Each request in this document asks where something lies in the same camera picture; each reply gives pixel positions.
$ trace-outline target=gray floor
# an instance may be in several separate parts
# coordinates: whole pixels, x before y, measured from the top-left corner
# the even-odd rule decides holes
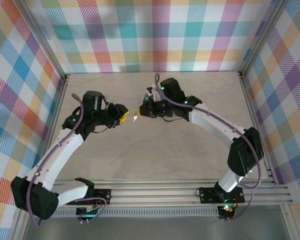
[[[216,217],[108,218],[89,225],[74,218],[50,218],[26,240],[288,240],[279,206],[253,206],[233,222]]]

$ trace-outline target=beige table surface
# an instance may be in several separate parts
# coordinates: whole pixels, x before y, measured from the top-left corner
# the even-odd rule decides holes
[[[154,73],[71,74],[53,140],[61,125],[89,90],[102,92],[111,102],[124,104],[128,119],[114,129],[90,134],[74,152],[57,179],[218,179],[227,171],[229,150],[215,136],[185,120],[165,122],[138,117],[145,90]],[[215,113],[239,126],[252,126],[236,72],[165,72],[160,79],[174,77],[186,96],[201,99]],[[262,177],[267,178],[263,161]],[[258,177],[254,168],[247,176]]]

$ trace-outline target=metal corner post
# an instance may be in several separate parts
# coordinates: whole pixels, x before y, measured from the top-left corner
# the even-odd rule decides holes
[[[58,120],[58,116],[60,113],[60,109],[61,109],[64,97],[65,97],[67,85],[68,85],[68,81],[67,81],[67,79],[65,79],[65,81],[63,81],[61,83],[59,98],[58,98],[58,101],[57,101],[57,104],[55,107],[55,111],[52,116],[52,121],[51,121],[51,125],[49,128],[48,134],[47,134],[43,154],[49,149],[49,147],[51,145],[54,131],[55,131],[55,128],[57,125],[57,120]],[[9,240],[24,239],[24,233],[26,231],[28,219],[29,219],[29,214],[26,211],[23,211],[23,210],[17,208],[17,210],[15,211],[14,217],[13,217]]]
[[[67,74],[64,72],[63,68],[61,67],[54,51],[51,49],[49,43],[47,42],[47,39],[40,28],[40,25],[37,23],[37,21],[31,14],[29,7],[24,2],[24,0],[13,0],[13,1],[18,7],[21,15],[24,17],[26,23],[29,25],[31,32],[33,33],[40,47],[42,48],[43,52],[46,54],[47,58],[51,62],[55,71],[65,81],[67,78]]]
[[[270,33],[274,29],[276,22],[278,21],[279,17],[281,16],[281,13],[285,9],[288,1],[289,0],[278,0],[277,1],[270,18],[268,19],[268,21],[265,24],[262,34],[258,38],[250,56],[248,57],[245,65],[243,66],[243,69],[241,72],[242,77],[247,76],[249,70],[251,69],[254,62],[256,61],[257,56],[259,55],[261,49],[263,48],[264,44],[266,43]]]
[[[244,80],[242,79],[241,77],[241,74],[238,72],[238,77],[239,77],[239,81],[240,81],[240,84],[241,84],[241,88],[242,88],[242,92],[243,92],[243,95],[244,95],[244,98],[245,98],[245,102],[246,102],[246,105],[248,107],[248,111],[249,111],[249,114],[250,114],[250,118],[251,118],[251,121],[252,121],[252,124],[253,126],[258,130],[260,136],[261,136],[261,144],[262,144],[262,148],[263,148],[263,152],[264,152],[264,163],[266,165],[266,167],[270,168],[270,171],[272,173],[272,177],[273,177],[273,180],[275,182],[275,184],[279,184],[279,181],[277,179],[277,176],[274,173],[274,167],[270,161],[270,154],[268,152],[268,149],[267,149],[267,145],[266,145],[266,142],[265,142],[265,138],[262,134],[262,131],[261,131],[261,126],[256,118],[256,115],[255,115],[255,111],[254,111],[254,108],[253,108],[253,105],[252,105],[252,102],[251,102],[251,96],[249,94],[249,91],[247,89],[247,86],[244,82]]]

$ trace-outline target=colorful plaid pattern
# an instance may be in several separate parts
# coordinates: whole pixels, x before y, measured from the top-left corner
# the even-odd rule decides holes
[[[262,34],[262,32],[265,30],[265,27],[266,27],[266,23],[267,21],[269,20],[271,14],[273,13],[274,9],[275,9],[275,6],[276,4],[279,2],[279,0],[271,0],[271,3],[265,13],[265,15],[263,16],[263,19],[257,29],[257,31],[255,32],[254,34],[254,37],[252,39],[252,42],[248,48],[248,50],[246,51],[245,55],[244,55],[244,58],[243,58],[243,61],[241,63],[241,66],[239,68],[239,72],[241,72],[245,66],[245,64],[247,63],[247,60],[252,52],[252,50],[254,49],[254,47],[256,46],[256,43],[258,42],[259,40],[259,37],[260,35]]]
[[[43,32],[64,70],[73,73],[237,71],[255,21],[269,4],[264,0],[40,2],[66,59],[47,25]]]
[[[246,83],[275,173],[300,223],[300,0],[290,0]]]
[[[16,211],[11,180],[39,161],[60,86],[13,0],[0,0],[0,240]]]

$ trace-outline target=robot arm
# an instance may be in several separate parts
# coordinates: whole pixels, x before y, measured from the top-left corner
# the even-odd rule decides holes
[[[94,197],[94,184],[83,178],[76,178],[60,186],[53,185],[70,156],[90,133],[94,133],[96,126],[115,128],[129,113],[124,105],[106,101],[105,96],[97,91],[87,91],[83,96],[82,105],[83,112],[77,114],[81,109],[78,107],[67,117],[57,139],[38,164],[24,178],[16,176],[11,182],[15,205],[22,210],[29,210],[26,196],[30,188],[31,211],[43,220],[50,218],[61,205],[77,199]]]
[[[195,96],[186,97],[184,92],[181,90],[178,81],[174,78],[163,80],[160,83],[160,87],[165,96],[170,100],[180,104],[195,106],[203,111],[189,107],[177,106],[168,102],[160,96],[156,85],[152,84],[146,89],[143,104],[139,107],[135,114],[150,118],[172,117],[173,115],[176,115],[208,130],[220,139],[229,148],[227,160],[229,169],[225,175],[216,182],[214,191],[215,195],[224,202],[227,198],[229,198],[231,195],[230,193],[238,186],[244,176],[246,176],[247,173],[257,164],[251,149],[239,133],[249,140],[257,153],[258,160],[260,161],[264,154],[258,131],[253,127],[247,130],[227,121],[211,111]],[[229,126],[233,126],[239,133],[230,129],[224,123],[227,123]]]

